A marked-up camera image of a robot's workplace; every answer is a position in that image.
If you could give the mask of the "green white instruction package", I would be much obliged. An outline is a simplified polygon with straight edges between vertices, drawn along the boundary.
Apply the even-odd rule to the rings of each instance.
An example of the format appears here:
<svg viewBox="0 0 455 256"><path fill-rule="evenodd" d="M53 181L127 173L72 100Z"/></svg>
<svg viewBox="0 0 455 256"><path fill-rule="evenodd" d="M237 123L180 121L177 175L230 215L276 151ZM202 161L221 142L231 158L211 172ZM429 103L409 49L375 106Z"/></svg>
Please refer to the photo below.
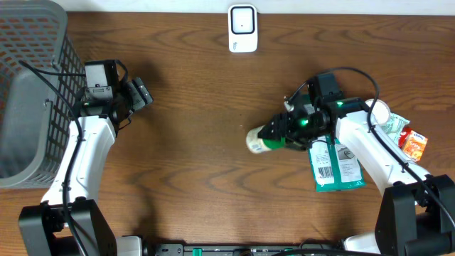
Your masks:
<svg viewBox="0 0 455 256"><path fill-rule="evenodd" d="M317 137L309 149L316 192L348 191L366 185L358 159L348 147L330 135Z"/></svg>

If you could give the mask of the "white plastic bottle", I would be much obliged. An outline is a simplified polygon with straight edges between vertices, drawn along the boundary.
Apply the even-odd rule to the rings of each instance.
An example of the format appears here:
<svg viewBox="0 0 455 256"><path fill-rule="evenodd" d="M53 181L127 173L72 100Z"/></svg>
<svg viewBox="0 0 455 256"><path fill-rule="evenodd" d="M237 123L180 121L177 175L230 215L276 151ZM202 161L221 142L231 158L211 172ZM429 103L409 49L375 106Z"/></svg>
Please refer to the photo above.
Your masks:
<svg viewBox="0 0 455 256"><path fill-rule="evenodd" d="M390 108L382 100L377 100L372 110L372 116L379 125L384 126L391 118Z"/></svg>

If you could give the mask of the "red Nescafe stick sachet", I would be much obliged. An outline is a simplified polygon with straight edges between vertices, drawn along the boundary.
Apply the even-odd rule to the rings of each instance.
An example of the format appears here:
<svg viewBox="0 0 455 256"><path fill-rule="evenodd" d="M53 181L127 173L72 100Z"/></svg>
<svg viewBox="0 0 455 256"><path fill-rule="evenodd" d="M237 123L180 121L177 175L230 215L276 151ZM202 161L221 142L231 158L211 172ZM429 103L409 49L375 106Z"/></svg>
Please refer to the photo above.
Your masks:
<svg viewBox="0 0 455 256"><path fill-rule="evenodd" d="M398 140L398 146L400 148L402 148L405 145L405 143L407 141L407 138L408 138L408 136L410 135L411 132L412 132L412 128L409 127L409 126L405 126L403 128L403 130L400 132L400 138Z"/></svg>

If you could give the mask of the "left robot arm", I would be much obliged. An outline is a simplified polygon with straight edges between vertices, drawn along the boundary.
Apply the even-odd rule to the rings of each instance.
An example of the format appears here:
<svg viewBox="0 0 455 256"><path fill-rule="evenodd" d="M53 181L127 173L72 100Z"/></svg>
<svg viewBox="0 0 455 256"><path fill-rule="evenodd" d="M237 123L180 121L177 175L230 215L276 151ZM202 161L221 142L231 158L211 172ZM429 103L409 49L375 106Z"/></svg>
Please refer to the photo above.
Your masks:
<svg viewBox="0 0 455 256"><path fill-rule="evenodd" d="M154 101L141 78L91 85L70 108L70 138L57 175L18 224L29 255L150 255L140 235L116 237L98 194L107 155L121 123Z"/></svg>

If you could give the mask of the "teal wet wipes pack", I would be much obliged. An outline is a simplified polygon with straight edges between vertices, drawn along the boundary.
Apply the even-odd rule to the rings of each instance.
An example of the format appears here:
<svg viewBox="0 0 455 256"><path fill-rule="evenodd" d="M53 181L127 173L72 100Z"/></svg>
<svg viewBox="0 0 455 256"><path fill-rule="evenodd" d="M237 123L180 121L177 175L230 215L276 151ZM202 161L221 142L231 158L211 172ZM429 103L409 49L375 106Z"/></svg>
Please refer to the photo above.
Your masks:
<svg viewBox="0 0 455 256"><path fill-rule="evenodd" d="M398 114L392 113L389 120L381 126L382 130L386 135L393 140L394 143L399 144L401 132L410 123L408 119L405 119Z"/></svg>

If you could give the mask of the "green lid small jar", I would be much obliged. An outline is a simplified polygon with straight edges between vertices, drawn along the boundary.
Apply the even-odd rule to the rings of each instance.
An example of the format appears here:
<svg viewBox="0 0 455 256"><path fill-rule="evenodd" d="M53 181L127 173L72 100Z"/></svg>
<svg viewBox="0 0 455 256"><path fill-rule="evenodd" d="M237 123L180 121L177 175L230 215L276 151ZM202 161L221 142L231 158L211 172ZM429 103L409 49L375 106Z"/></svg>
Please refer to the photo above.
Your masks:
<svg viewBox="0 0 455 256"><path fill-rule="evenodd" d="M280 141L274 141L271 139L259 138L259 132L263 127L264 126L251 129L247 133L246 145L253 154L261 154L267 151L274 151L276 149L285 147L285 141L283 139Z"/></svg>

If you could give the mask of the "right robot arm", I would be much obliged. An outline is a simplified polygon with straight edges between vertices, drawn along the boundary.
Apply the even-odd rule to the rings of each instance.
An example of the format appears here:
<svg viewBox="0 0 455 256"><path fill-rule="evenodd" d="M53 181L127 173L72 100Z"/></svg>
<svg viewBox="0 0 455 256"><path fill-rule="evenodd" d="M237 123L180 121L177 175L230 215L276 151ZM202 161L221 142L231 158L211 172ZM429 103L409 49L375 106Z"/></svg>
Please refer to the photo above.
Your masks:
<svg viewBox="0 0 455 256"><path fill-rule="evenodd" d="M454 182L433 176L389 138L360 98L312 102L273 116L247 133L259 154L280 148L306 151L330 136L351 151L382 195L374 231L344 240L332 255L445 255L454 251Z"/></svg>

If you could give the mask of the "orange white small packet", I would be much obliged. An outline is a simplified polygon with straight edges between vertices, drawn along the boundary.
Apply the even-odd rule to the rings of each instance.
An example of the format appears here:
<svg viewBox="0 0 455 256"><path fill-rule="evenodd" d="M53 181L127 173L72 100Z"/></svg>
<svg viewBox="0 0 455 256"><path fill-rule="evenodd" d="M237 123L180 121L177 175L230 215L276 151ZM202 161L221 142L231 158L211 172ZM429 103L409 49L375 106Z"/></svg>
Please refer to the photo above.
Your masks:
<svg viewBox="0 0 455 256"><path fill-rule="evenodd" d="M401 150L403 150L403 152L411 158L411 160L417 162L421 160L427 142L428 138L412 129L412 132L408 136L407 141Z"/></svg>

